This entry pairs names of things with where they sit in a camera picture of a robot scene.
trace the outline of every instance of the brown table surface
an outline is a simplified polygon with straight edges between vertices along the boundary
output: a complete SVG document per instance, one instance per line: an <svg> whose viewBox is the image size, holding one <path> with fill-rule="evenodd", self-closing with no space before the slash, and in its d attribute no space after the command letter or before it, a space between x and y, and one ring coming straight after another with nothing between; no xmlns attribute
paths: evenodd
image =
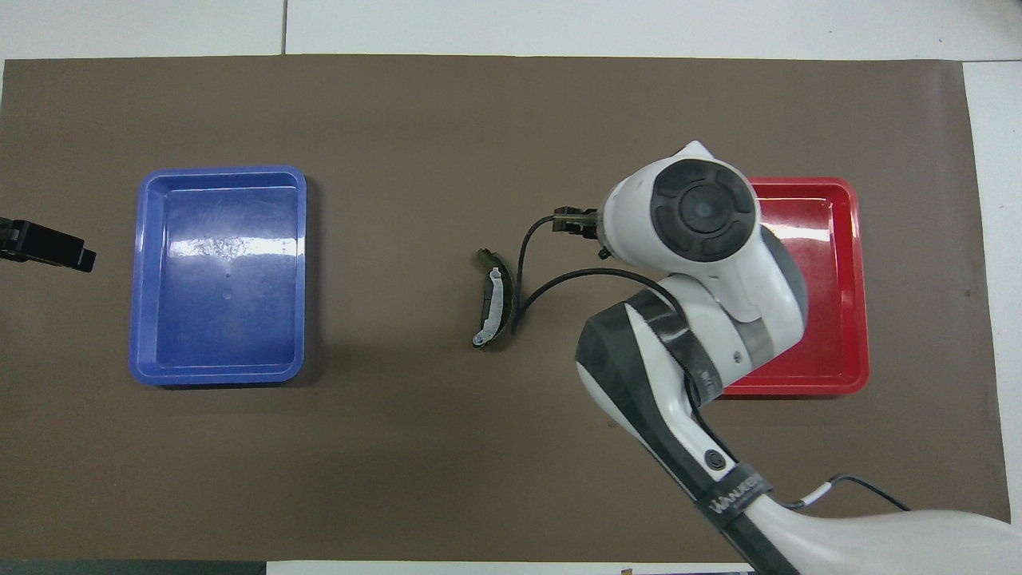
<svg viewBox="0 0 1022 575"><path fill-rule="evenodd" d="M857 189L872 378L708 419L784 499L856 473L1008 517L959 63L451 56L8 61L0 214L83 236L91 274L0 261L0 557L736 561L593 403L588 278L480 353L479 246L513 254L701 139L750 176ZM310 184L306 368L279 389L128 373L138 184L291 163ZM598 262L539 233L526 283ZM887 512L841 487L814 513Z"/></svg>

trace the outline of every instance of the white robotic arm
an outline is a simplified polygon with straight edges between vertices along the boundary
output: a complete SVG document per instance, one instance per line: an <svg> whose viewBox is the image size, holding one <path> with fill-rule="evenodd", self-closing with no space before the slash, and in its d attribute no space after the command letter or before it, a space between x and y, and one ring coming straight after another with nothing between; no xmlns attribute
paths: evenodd
<svg viewBox="0 0 1022 575"><path fill-rule="evenodd" d="M693 420L724 388L801 339L805 284L759 223L752 186L699 142L642 167L598 210L612 254L670 275L679 314L644 291L590 319L578 374L596 402L649 450L760 574L1022 573L1022 530L961 512L819 519Z"/></svg>

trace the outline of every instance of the plastic tray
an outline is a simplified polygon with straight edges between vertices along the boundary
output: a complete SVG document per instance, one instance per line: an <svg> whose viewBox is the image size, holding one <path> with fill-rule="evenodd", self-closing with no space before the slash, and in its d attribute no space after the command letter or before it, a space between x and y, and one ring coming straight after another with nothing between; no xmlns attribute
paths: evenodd
<svg viewBox="0 0 1022 575"><path fill-rule="evenodd" d="M147 385L283 382L305 352L306 180L162 170L138 192L129 364Z"/></svg>
<svg viewBox="0 0 1022 575"><path fill-rule="evenodd" d="M858 198L836 178L750 178L763 225L791 250L808 285L801 342L735 382L729 396L841 395L870 377Z"/></svg>

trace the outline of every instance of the red tray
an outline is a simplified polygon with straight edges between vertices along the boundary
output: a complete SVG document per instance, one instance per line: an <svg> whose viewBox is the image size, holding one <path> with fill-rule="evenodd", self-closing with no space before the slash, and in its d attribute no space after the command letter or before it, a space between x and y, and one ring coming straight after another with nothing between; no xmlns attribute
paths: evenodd
<svg viewBox="0 0 1022 575"><path fill-rule="evenodd" d="M750 178L762 222L808 284L802 341L735 382L728 396L843 395L870 377L858 197L837 178Z"/></svg>

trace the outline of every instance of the blue tray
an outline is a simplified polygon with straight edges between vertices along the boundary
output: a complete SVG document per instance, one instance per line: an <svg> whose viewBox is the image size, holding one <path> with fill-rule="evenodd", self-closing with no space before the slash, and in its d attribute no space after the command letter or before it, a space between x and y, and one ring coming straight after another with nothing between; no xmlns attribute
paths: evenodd
<svg viewBox="0 0 1022 575"><path fill-rule="evenodd" d="M301 369L306 179L289 165L161 170L138 191L129 364L154 386Z"/></svg>

